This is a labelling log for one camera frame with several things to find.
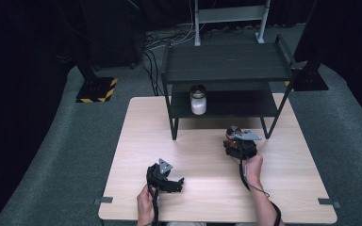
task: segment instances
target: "white jar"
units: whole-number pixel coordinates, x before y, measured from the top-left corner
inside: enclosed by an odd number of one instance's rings
[[[206,112],[206,88],[203,85],[193,85],[190,88],[190,108],[195,115]]]

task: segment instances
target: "yellow and black hazard tape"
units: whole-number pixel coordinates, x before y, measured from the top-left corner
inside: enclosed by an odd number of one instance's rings
[[[111,83],[107,93],[103,93],[103,95],[99,97],[88,97],[88,98],[77,98],[77,103],[96,103],[96,102],[108,102],[113,95],[114,88],[117,84],[117,78],[114,78]]]

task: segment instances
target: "dark background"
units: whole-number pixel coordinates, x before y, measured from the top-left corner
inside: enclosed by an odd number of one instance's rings
[[[124,36],[137,37],[146,31],[190,20],[186,0],[133,1],[140,8],[137,11],[131,9],[126,1],[116,2],[122,4],[113,8],[119,10],[115,13],[119,22],[111,21],[115,25],[96,27],[93,26],[96,21],[85,18],[88,13],[85,14],[80,1],[59,1],[79,47],[93,64],[105,66],[103,60],[108,57],[114,59],[111,61],[113,65],[108,66],[138,63],[142,52],[141,40],[128,42],[120,54],[116,51],[102,53],[96,43],[85,37],[98,39],[106,33],[106,29],[108,35],[117,34],[121,43],[129,40]],[[207,0],[200,2],[202,8],[211,8],[213,3]],[[254,5],[262,1],[217,2],[216,7],[227,7]],[[267,25],[305,23],[313,3],[314,0],[273,0]],[[344,7],[339,8],[339,14],[335,13],[340,4]],[[0,211],[41,146],[57,112],[67,73],[75,65],[66,46],[65,35],[58,32],[58,18],[51,11],[54,6],[53,1],[0,1]],[[110,18],[110,15],[99,12],[96,14]],[[318,1],[318,8],[311,18],[299,43],[297,59],[310,59],[322,47],[323,41],[328,41],[324,63],[347,81],[362,105],[362,1]],[[333,25],[331,22],[336,19],[338,24]],[[248,24],[255,26],[258,22],[226,25]],[[203,32],[223,26],[225,24],[211,24]],[[104,32],[97,38],[94,28],[102,28]],[[120,48],[116,43],[104,45],[115,50]]]

